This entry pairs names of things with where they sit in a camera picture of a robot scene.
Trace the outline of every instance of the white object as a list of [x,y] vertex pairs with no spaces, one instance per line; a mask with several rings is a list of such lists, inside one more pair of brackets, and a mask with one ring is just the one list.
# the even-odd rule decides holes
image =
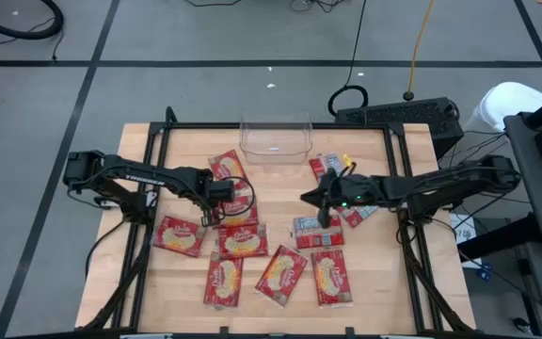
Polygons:
[[[462,220],[468,217],[467,215],[460,215],[457,213],[451,213],[450,216],[451,216],[451,227],[453,228],[457,227],[457,225],[459,225]],[[467,219],[463,224],[461,224],[461,226],[457,227],[457,229],[455,230],[455,235],[456,235],[455,242],[457,244],[475,238],[476,228],[474,227],[474,218]],[[482,259],[480,258],[474,259],[474,262],[477,263],[478,265],[481,265]],[[475,268],[475,269],[480,268],[475,263],[465,262],[461,264],[461,266],[464,268]]]

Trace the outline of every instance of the cable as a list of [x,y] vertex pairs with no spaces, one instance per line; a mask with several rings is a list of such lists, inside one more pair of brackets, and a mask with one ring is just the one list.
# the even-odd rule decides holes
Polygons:
[[[296,2],[302,3],[303,7],[295,8],[294,3]],[[321,0],[292,0],[290,1],[290,9],[297,13],[300,13],[311,9],[313,4],[317,4],[323,12],[329,13],[342,2],[344,2],[344,0],[336,0],[332,1],[331,3],[327,3]]]
[[[500,136],[496,137],[494,140],[488,142],[487,144],[480,146],[480,147],[478,148],[478,150],[472,152],[470,155],[468,155],[468,156],[466,156],[465,158],[463,158],[463,160],[459,161],[459,163],[462,163],[462,162],[464,162],[464,161],[470,159],[470,158],[473,157],[475,154],[477,154],[478,152],[480,152],[480,150],[482,150],[482,149],[485,148],[486,146],[492,144],[493,142],[496,142],[497,140],[499,140],[499,139],[500,139],[501,137],[503,137],[503,136],[504,136],[504,135],[500,135]],[[494,149],[490,150],[490,151],[489,151],[488,153],[486,153],[486,154],[491,154],[491,153],[497,151],[498,149],[500,149],[501,147],[503,147],[506,143],[507,143],[507,141],[505,141],[503,144],[501,144],[501,145],[495,147]]]
[[62,29],[60,30],[60,38],[56,42],[56,46],[54,47],[54,52],[52,52],[52,60],[53,61],[57,61],[57,55],[56,55],[57,47],[62,42],[62,39],[64,39],[64,27],[62,27]]
[[194,4],[193,2],[191,2],[189,0],[184,0],[184,2],[188,3],[189,5],[191,5],[193,7],[233,6],[233,5],[237,4],[237,3],[239,3],[240,1],[242,1],[242,0],[235,0],[235,1],[230,2],[230,3]]
[[93,207],[93,208],[97,208],[97,209],[105,209],[105,208],[103,208],[103,207],[101,207],[101,206],[96,205],[95,203],[91,203],[91,202],[86,202],[86,201],[84,201],[84,200],[80,200],[80,199],[74,197],[74,196],[71,194],[71,192],[72,192],[72,191],[69,189],[68,191],[66,191],[66,195],[67,195],[69,198],[71,198],[72,200],[74,200],[74,201],[76,201],[76,202],[84,203],[85,205],[91,206],[91,207]]
[[476,214],[478,214],[479,212],[482,212],[484,211],[485,209],[487,209],[491,204],[495,203],[495,202],[498,202],[503,196],[505,195],[505,193],[501,194],[499,197],[496,197],[495,199],[493,199],[492,201],[488,202],[488,203],[485,203],[482,207],[478,208],[477,210],[473,211],[472,213],[470,213],[468,215],[467,218],[464,218],[463,220],[461,220],[461,222],[459,222],[457,224],[457,226],[453,227],[454,230],[456,230],[459,226],[463,225],[466,220],[468,220],[469,218],[472,218],[473,216],[475,216]]
[[[469,256],[467,256],[466,254],[464,254],[461,250],[457,250],[459,251],[459,255],[461,255],[462,257],[464,257],[466,260],[468,260],[469,262],[471,263],[474,263],[475,265],[477,265],[478,267],[484,269],[484,267],[482,267],[482,265],[476,263],[475,261],[473,261],[472,259],[470,259]],[[495,270],[492,270],[492,273],[494,275],[496,275],[497,277],[499,277],[501,280],[503,280],[504,282],[506,282],[508,285],[512,286],[514,289],[518,290],[521,294],[523,294],[524,296],[528,297],[529,299],[531,299],[532,301],[536,302],[537,304],[541,305],[542,306],[542,300],[535,297],[534,295],[532,295],[531,293],[529,292],[526,292],[524,289],[520,288],[520,287],[517,287],[513,282],[510,282],[507,278],[505,278],[502,274],[500,274],[499,272],[496,272]]]
[[254,194],[254,186],[250,183],[250,181],[248,181],[248,180],[246,180],[246,178],[243,178],[243,177],[240,177],[240,176],[228,176],[228,177],[223,178],[223,180],[228,180],[228,179],[238,179],[238,180],[241,180],[241,181],[245,182],[250,187],[250,189],[252,190],[252,200],[250,201],[250,204],[244,209],[244,211],[234,212],[234,213],[225,213],[225,206],[223,206],[223,202],[220,203],[221,211],[223,212],[223,218],[225,218],[225,217],[235,217],[235,216],[239,216],[239,215],[247,212],[250,208],[252,208],[252,206],[254,205],[254,202],[256,201],[256,195]]
[[430,0],[430,5],[428,5],[428,10],[425,12],[425,17],[423,17],[422,29],[418,35],[417,41],[415,41],[415,48],[413,48],[413,59],[411,60],[411,71],[409,72],[409,86],[405,93],[403,93],[403,99],[406,101],[413,100],[413,92],[411,88],[413,87],[413,78],[415,76],[415,60],[418,58],[418,49],[420,48],[420,41],[422,40],[423,32],[425,27],[428,24],[428,18],[430,17],[430,12],[434,6],[434,0]]
[[353,73],[353,66],[355,65],[355,57],[357,56],[357,48],[359,47],[359,35],[361,33],[361,25],[363,24],[363,15],[365,14],[365,7],[367,6],[367,0],[363,0],[363,7],[361,8],[361,14],[359,17],[359,28],[357,28],[357,38],[355,39],[355,48],[353,49],[353,56],[350,59],[350,68],[348,70],[348,78],[346,78],[346,83],[344,83],[344,86],[341,89],[338,89],[334,94],[329,97],[329,101],[327,102],[327,110],[329,111],[329,114],[336,116],[336,111],[334,110],[334,101],[336,98],[346,92],[350,89],[358,90],[361,95],[363,96],[363,104],[361,104],[361,107],[365,107],[369,103],[369,95],[367,93],[367,90],[363,86],[359,85],[352,85],[349,86],[348,83],[350,82],[350,77]]
[[480,148],[485,147],[486,145],[489,145],[489,144],[497,141],[500,137],[503,137],[503,136],[505,136],[505,133],[500,133],[495,137],[490,137],[490,138],[488,138],[488,139],[486,139],[486,140],[484,140],[484,141],[482,141],[480,143],[477,143],[477,144],[475,144],[473,146],[469,146],[469,148],[467,148],[467,149],[465,149],[463,151],[459,151],[457,153],[453,152],[451,155],[444,155],[442,158],[445,158],[445,157],[453,158],[455,155],[459,155],[459,154],[462,154],[464,152],[470,151],[471,149],[474,149],[476,147],[480,147]]
[[[490,195],[487,193],[478,193],[478,195],[481,195],[483,197],[490,197],[490,198],[496,198],[494,195]],[[531,203],[531,202],[525,202],[518,199],[511,199],[511,198],[501,198],[501,200],[505,200],[507,202],[519,202],[519,203]]]
[[24,39],[24,40],[41,40],[53,37],[56,35],[64,25],[64,14],[60,8],[52,0],[41,0],[45,6],[47,6],[54,13],[54,22],[47,28],[39,32],[23,32],[3,27],[0,25],[0,34],[8,37]]
[[114,226],[112,229],[110,229],[110,231],[106,232],[104,235],[102,235],[102,237],[100,237],[96,242],[95,244],[93,244],[93,246],[91,246],[91,249],[89,250],[89,253],[87,255],[87,259],[85,260],[85,279],[87,278],[87,275],[89,273],[89,264],[91,264],[91,255],[93,254],[93,252],[95,251],[95,249],[98,247],[98,245],[100,245],[100,243],[106,239],[109,235],[111,235],[112,233],[114,233],[118,228],[120,228],[120,226],[122,226],[122,224],[125,223],[125,219],[121,220],[119,222],[118,225]]
[[[30,33],[32,31],[34,31],[35,29],[43,26],[43,25],[46,25],[46,24],[49,24],[52,20],[54,20],[55,18],[49,18],[47,19],[47,21],[43,22],[43,23],[40,23],[40,24],[36,24],[34,25],[32,28],[30,28],[29,30],[27,30],[26,32],[27,33]],[[9,42],[14,42],[16,41],[18,38],[12,38],[12,39],[8,39],[8,40],[2,40],[0,41],[0,44],[4,44],[4,43],[9,43]]]

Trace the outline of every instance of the black metal frame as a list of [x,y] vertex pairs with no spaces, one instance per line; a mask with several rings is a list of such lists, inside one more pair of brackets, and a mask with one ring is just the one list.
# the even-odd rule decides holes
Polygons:
[[[151,158],[153,155],[154,143],[159,134],[162,134],[162,140],[160,143],[160,150],[158,154],[158,166],[164,166],[167,160],[167,147],[170,139],[170,131],[173,129],[237,129],[239,128],[239,122],[177,122],[172,110],[167,109],[166,121],[164,122],[151,122],[150,128],[148,131],[148,139],[146,142],[146,149],[144,153],[144,162],[151,163]],[[412,176],[412,168],[409,161],[407,141],[405,136],[405,129],[402,123],[381,123],[362,126],[359,124],[350,124],[350,123],[314,123],[312,125],[313,129],[366,129],[366,130],[380,130],[384,135],[384,142],[386,146],[386,154],[388,157],[389,170],[391,175],[398,175],[396,168],[396,159],[394,154],[394,149],[392,146],[392,135],[396,135],[399,142],[399,149],[403,159],[403,168],[405,176]],[[140,184],[138,190],[145,192],[146,186]],[[160,187],[154,187],[156,192],[156,197]],[[153,213],[156,213],[157,203],[150,207]],[[407,232],[407,223],[406,218],[400,218],[397,215],[400,236],[402,239],[403,245],[403,254],[406,252],[406,243],[408,243],[409,236]],[[144,236],[150,236],[153,231],[153,221],[146,225],[146,233]],[[425,271],[425,274],[429,278],[430,282],[433,282],[432,267],[430,264],[430,257],[428,253],[428,248],[425,240],[425,234],[422,226],[416,226],[416,233],[418,239],[418,248],[419,248],[419,257]],[[132,265],[132,261],[136,249],[136,241],[138,234],[138,225],[132,224],[131,230],[127,238],[127,246],[124,254],[124,261],[122,264],[122,271],[120,277],[126,277],[129,268]],[[150,248],[147,248],[148,258],[150,253]],[[130,314],[129,327],[122,327],[122,314],[123,314],[123,304],[124,297],[119,303],[115,312],[113,314],[111,328],[105,330],[87,330],[87,331],[74,331],[74,332],[64,332],[64,333],[50,333],[43,334],[38,336],[31,336],[35,338],[113,338],[119,337],[122,334],[135,334],[137,333],[137,328],[139,324],[139,317],[141,314],[141,305],[143,302],[146,274],[148,269],[148,261],[146,261],[145,266],[139,272],[136,277],[135,284],[135,297],[132,305],[132,310]],[[442,320],[440,311],[436,303],[428,299],[430,312],[432,316],[433,329],[428,330],[424,326],[424,319],[422,313],[422,305],[420,303],[420,293],[418,289],[417,278],[413,271],[406,265],[406,276],[407,283],[409,288],[409,294],[411,299],[411,308],[413,310],[413,317],[415,322],[415,329],[417,334],[410,336],[426,336],[434,338],[444,338],[444,339],[518,339],[518,337],[513,336],[500,336],[492,334],[481,334],[479,332],[463,332],[463,331],[444,331],[442,327]],[[229,328],[221,327],[219,333],[172,333],[173,338],[185,338],[185,339],[199,339],[199,338],[219,338],[219,339],[229,339],[229,338],[252,338],[252,337],[261,337],[262,335],[267,335],[271,338],[282,338],[282,339],[332,339],[332,338],[346,338],[346,339],[355,339],[355,338],[381,338],[385,337],[384,335],[361,335],[355,334],[355,330],[352,327],[345,327],[344,334],[289,334],[289,333],[253,333],[253,334],[230,334]]]

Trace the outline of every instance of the yellow wire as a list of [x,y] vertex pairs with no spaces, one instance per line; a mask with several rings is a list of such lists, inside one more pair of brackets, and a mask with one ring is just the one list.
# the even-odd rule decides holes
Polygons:
[[420,35],[418,40],[415,42],[415,48],[413,49],[413,60],[411,60],[411,72],[409,73],[409,87],[407,88],[408,92],[411,92],[411,87],[413,86],[413,77],[415,76],[415,60],[418,57],[418,48],[420,47],[420,40],[422,39],[423,31],[425,31],[425,26],[428,24],[428,18],[430,17],[430,12],[434,6],[434,0],[430,0],[430,5],[428,10],[425,12],[425,17],[423,18],[422,30],[420,30]]

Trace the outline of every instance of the snack package label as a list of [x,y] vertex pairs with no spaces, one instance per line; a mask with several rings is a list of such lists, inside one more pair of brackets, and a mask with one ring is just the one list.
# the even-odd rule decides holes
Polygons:
[[214,306],[237,307],[242,284],[244,259],[221,259],[219,253],[211,253],[204,303]]
[[320,306],[353,301],[346,265],[341,250],[324,250],[311,254],[312,270]]
[[[240,211],[244,211],[254,199],[252,196],[241,196],[235,197],[233,202],[223,203],[225,208],[225,213],[233,214]],[[252,204],[252,208],[246,212],[239,214],[237,216],[227,216],[221,220],[217,227],[230,227],[230,226],[243,226],[243,225],[257,225],[259,223],[259,213],[258,208],[256,207],[256,202]]]
[[343,226],[338,216],[331,216],[326,229],[319,225],[316,217],[295,218],[294,233],[298,249],[344,245]]
[[307,262],[307,258],[279,245],[254,288],[279,305],[285,306]]
[[269,253],[266,227],[248,225],[220,228],[218,248],[221,258],[243,258],[261,256]]
[[206,229],[190,221],[165,217],[156,234],[153,245],[185,255],[198,257]]
[[[211,165],[217,180],[223,180],[229,176],[239,176],[247,180],[246,173],[235,150],[209,158],[208,163]],[[233,183],[236,190],[247,188],[247,184],[243,180],[234,179]]]
[[[340,160],[338,159],[338,155],[335,153],[326,155],[325,157],[311,159],[309,160],[309,164],[311,164],[311,168],[315,174],[317,183],[319,183],[321,181],[321,177],[326,174],[327,168],[332,167],[337,173],[340,173],[343,170]],[[377,206],[336,208],[340,215],[343,216],[344,220],[346,220],[346,222],[353,228],[369,217],[376,209]]]

